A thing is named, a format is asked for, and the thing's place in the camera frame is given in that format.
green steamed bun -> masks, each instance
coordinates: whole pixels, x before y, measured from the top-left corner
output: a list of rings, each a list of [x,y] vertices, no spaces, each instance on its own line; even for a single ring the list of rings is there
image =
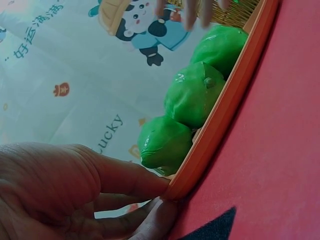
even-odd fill
[[[191,129],[201,128],[215,105],[226,81],[214,67],[196,62],[173,78],[165,99],[165,115]]]
[[[196,46],[190,63],[205,62],[227,80],[244,47],[248,34],[241,28],[216,25]]]
[[[164,176],[175,174],[192,146],[192,131],[169,116],[143,125],[138,137],[141,164]]]

orange plastic tray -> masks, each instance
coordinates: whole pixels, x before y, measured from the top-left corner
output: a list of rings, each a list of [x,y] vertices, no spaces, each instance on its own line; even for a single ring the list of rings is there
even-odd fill
[[[178,200],[195,186],[221,142],[254,73],[275,18],[279,0],[261,0],[243,27],[249,33],[242,52],[208,119],[197,132],[178,172],[170,176],[163,199]]]

panda hat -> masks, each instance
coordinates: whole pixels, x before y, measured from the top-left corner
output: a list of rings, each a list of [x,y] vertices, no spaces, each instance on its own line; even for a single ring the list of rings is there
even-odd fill
[[[98,10],[98,19],[101,26],[111,36],[115,36],[121,23],[124,12],[131,0],[102,0]]]

cartoon panda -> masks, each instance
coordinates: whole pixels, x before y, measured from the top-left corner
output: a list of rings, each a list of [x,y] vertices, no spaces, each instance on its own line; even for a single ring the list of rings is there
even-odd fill
[[[0,28],[0,43],[5,40],[7,34],[7,29]]]
[[[154,14],[155,7],[155,0],[98,0],[89,16],[98,16],[109,35],[139,49],[149,66],[160,66],[164,58],[158,46],[175,51],[188,38],[189,32],[184,29],[180,9],[176,6],[167,3],[160,18]]]

red tablecloth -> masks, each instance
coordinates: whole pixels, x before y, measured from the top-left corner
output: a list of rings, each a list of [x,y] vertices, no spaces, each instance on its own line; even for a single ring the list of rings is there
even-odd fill
[[[230,239],[320,238],[320,1],[283,0],[244,102],[176,240],[233,206]]]

